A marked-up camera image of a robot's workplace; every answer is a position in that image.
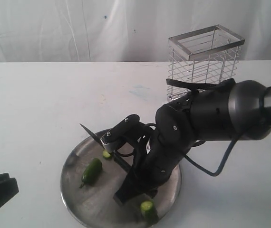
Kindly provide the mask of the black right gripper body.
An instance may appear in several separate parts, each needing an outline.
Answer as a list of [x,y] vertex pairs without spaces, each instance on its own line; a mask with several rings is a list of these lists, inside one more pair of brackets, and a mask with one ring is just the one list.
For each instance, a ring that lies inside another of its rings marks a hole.
[[151,192],[165,184],[192,146],[192,140],[141,140],[135,156],[138,192]]

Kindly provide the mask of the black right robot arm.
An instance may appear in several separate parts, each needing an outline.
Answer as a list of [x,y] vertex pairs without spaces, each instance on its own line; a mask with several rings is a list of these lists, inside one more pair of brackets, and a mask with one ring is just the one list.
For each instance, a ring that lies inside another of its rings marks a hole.
[[154,124],[136,120],[131,126],[131,119],[127,119],[112,130],[134,149],[133,164],[114,194],[118,204],[142,194],[154,197],[193,147],[208,141],[229,141],[217,170],[206,171],[215,177],[238,141],[261,140],[271,132],[271,86],[234,79],[219,84],[168,79],[167,84],[189,91],[162,105]]

